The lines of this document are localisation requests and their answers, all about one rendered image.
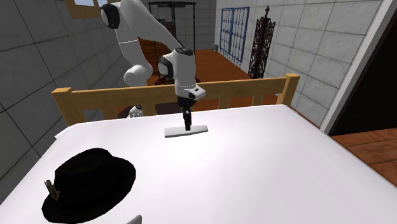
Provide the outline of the grey flat rectangular slab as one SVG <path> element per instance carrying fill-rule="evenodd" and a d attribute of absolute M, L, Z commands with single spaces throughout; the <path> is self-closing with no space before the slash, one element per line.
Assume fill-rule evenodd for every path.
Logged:
<path fill-rule="evenodd" d="M 199 134 L 207 132 L 208 128 L 206 125 L 192 125 L 189 128 L 186 127 L 170 127 L 164 129 L 165 138 L 189 136 L 193 134 Z"/>

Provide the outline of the black tall metal shelf rack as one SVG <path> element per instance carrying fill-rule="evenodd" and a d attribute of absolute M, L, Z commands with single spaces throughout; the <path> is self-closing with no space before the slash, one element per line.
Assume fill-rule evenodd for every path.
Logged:
<path fill-rule="evenodd" d="M 196 53 L 196 3 L 150 1 L 150 13 L 185 47 Z"/>

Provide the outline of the blue barred window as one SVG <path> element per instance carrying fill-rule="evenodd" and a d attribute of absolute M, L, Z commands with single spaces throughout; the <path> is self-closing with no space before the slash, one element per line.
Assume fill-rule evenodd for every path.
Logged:
<path fill-rule="evenodd" d="M 219 53 L 240 67 L 244 56 L 250 7 L 223 8 Z"/>

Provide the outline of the wooden bed with white sheet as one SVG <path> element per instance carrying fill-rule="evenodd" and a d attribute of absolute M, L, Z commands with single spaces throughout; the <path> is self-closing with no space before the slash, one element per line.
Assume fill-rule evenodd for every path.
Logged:
<path fill-rule="evenodd" d="M 88 224 L 397 224 L 397 187 L 284 105 L 199 111 L 207 132 L 166 138 L 180 114 L 63 130 L 0 204 L 0 224 L 48 224 L 45 180 L 104 148 L 134 164 L 126 198 Z"/>

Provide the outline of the dark ornate carved screen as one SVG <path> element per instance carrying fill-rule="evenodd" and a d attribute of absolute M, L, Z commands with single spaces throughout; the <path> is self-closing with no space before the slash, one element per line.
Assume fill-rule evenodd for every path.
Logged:
<path fill-rule="evenodd" d="M 251 79 L 263 78 L 267 65 L 268 53 L 274 33 L 275 22 L 269 17 L 269 6 L 265 9 L 265 16 L 256 21 L 248 75 Z"/>

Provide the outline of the black brimmed hat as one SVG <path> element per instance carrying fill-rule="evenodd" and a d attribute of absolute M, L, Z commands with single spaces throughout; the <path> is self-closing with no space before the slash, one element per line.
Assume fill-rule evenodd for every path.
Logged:
<path fill-rule="evenodd" d="M 51 223 L 79 224 L 106 214 L 131 191 L 136 169 L 108 150 L 91 148 L 55 170 L 42 213 Z"/>

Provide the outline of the wooden framed window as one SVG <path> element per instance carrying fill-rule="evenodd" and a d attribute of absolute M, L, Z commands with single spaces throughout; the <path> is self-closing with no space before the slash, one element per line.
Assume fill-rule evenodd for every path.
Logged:
<path fill-rule="evenodd" d="M 72 19 L 101 17 L 101 7 L 108 3 L 119 3 L 121 0 L 65 0 Z"/>

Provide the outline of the dark doorway with white frame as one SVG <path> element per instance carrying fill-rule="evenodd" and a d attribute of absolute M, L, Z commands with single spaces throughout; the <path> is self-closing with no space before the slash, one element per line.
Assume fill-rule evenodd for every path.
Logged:
<path fill-rule="evenodd" d="M 397 128 L 397 0 L 383 0 L 321 131 L 338 136 Z"/>

